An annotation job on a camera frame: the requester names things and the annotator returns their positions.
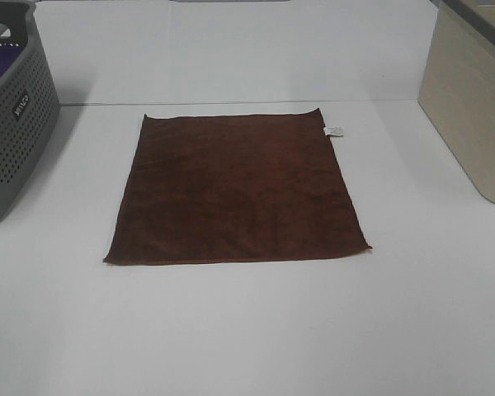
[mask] laundry basket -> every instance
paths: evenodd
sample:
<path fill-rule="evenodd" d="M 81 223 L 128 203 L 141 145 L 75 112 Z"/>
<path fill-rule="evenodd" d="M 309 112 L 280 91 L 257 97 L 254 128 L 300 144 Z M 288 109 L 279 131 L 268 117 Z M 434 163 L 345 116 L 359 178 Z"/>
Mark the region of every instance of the laundry basket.
<path fill-rule="evenodd" d="M 35 4 L 0 1 L 1 46 L 21 48 L 0 77 L 0 219 L 30 176 L 59 116 L 59 99 L 33 19 Z"/>

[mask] basket label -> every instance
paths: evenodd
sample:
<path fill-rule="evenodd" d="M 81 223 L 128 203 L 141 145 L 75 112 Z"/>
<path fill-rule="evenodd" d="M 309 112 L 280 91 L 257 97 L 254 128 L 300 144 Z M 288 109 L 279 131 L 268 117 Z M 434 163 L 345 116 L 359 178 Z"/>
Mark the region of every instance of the basket label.
<path fill-rule="evenodd" d="M 18 99 L 12 110 L 15 120 L 21 119 L 22 114 L 24 114 L 24 111 L 26 111 L 26 107 L 29 104 L 29 102 L 30 102 L 30 96 L 27 94 L 27 91 L 24 90 L 24 92 L 20 95 L 20 99 Z"/>

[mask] towel tag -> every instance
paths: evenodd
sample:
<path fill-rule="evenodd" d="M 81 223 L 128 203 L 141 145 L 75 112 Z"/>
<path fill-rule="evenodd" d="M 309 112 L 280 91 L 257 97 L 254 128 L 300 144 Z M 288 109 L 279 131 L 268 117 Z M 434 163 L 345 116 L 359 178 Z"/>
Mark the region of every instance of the towel tag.
<path fill-rule="evenodd" d="M 341 126 L 336 126 L 335 128 L 330 128 L 326 126 L 324 128 L 324 134 L 326 136 L 334 136 L 336 138 L 342 138 L 343 136 L 345 136 L 345 131 Z"/>

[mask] white table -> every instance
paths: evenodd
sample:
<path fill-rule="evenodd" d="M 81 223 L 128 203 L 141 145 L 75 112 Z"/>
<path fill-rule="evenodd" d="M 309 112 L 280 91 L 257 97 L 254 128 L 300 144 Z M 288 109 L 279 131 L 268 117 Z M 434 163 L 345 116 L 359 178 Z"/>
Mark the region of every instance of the white table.
<path fill-rule="evenodd" d="M 62 103 L 416 99 L 424 0 L 40 2 Z"/>
<path fill-rule="evenodd" d="M 200 4 L 201 21 L 214 19 L 205 55 L 192 44 L 201 21 L 187 5 L 94 3 L 59 2 L 59 10 L 43 2 L 36 12 L 62 100 L 288 102 L 62 109 L 33 177 L 0 223 L 0 396 L 495 396 L 495 205 L 473 188 L 416 103 L 436 10 L 418 0 L 382 2 L 387 9 L 292 1 L 315 30 L 301 35 L 289 25 L 299 12 L 277 13 L 277 3 L 259 4 L 268 7 L 261 16 L 228 5 L 230 18 L 212 12 L 217 4 Z M 329 23 L 335 3 L 341 13 Z M 169 7 L 168 19 L 153 13 Z M 124 13 L 140 21 L 125 33 Z M 173 23 L 175 15 L 183 18 Z M 272 31 L 266 22 L 278 17 L 284 22 Z M 140 73 L 112 64 L 116 43 L 92 36 L 86 21 L 120 32 L 120 49 Z M 238 24 L 237 32 L 259 26 L 271 35 L 253 45 L 229 33 Z M 332 39 L 343 27 L 355 34 Z M 133 40 L 153 28 L 150 37 L 164 47 Z M 276 45 L 283 31 L 294 39 Z M 84 45 L 87 37 L 94 44 Z M 233 52 L 238 41 L 249 56 Z M 369 53 L 370 42 L 380 47 Z M 220 48 L 234 55 L 226 63 L 215 58 Z M 299 55 L 308 52 L 317 58 L 307 64 Z M 286 63 L 295 53 L 298 63 Z M 194 66 L 197 59 L 208 67 Z M 337 101 L 306 102 L 316 97 Z M 377 100 L 385 98 L 402 100 Z M 144 113 L 316 107 L 346 131 L 333 143 L 372 252 L 308 262 L 102 263 Z"/>
<path fill-rule="evenodd" d="M 371 253 L 117 267 L 143 114 L 310 111 Z M 415 101 L 63 109 L 0 223 L 0 396 L 495 395 L 495 205 Z"/>

